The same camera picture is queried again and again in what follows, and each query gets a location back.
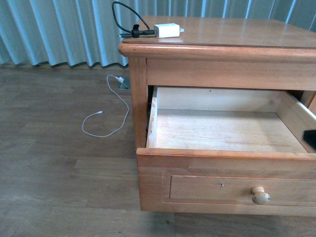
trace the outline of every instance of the drawer knob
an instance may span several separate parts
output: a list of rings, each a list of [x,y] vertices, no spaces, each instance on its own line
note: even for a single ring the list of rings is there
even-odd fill
[[[251,190],[252,196],[252,202],[254,204],[263,205],[266,204],[270,200],[270,195],[268,193],[265,193],[264,188],[262,187],[256,187]]]

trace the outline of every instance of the nightstand leg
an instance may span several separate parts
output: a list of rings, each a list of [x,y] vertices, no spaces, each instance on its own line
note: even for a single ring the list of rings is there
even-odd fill
[[[129,57],[135,147],[146,146],[148,86],[146,58]]]

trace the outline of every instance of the wooden drawer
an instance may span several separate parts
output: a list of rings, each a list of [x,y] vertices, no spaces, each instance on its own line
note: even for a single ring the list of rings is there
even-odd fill
[[[285,91],[156,87],[137,149],[141,209],[316,216],[309,129],[316,116]]]

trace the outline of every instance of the light blue curtain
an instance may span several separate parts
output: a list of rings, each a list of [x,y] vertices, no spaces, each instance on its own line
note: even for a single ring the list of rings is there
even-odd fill
[[[276,19],[316,32],[316,0],[121,0],[141,15]],[[0,0],[0,64],[127,64],[112,0]],[[128,29],[138,20],[116,6]]]

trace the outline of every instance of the nightstand top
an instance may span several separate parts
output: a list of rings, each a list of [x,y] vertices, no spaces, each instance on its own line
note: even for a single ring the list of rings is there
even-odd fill
[[[144,20],[151,29],[154,24],[176,23],[185,31],[178,38],[146,36],[123,43],[316,49],[316,33],[277,20],[168,16],[145,16]]]

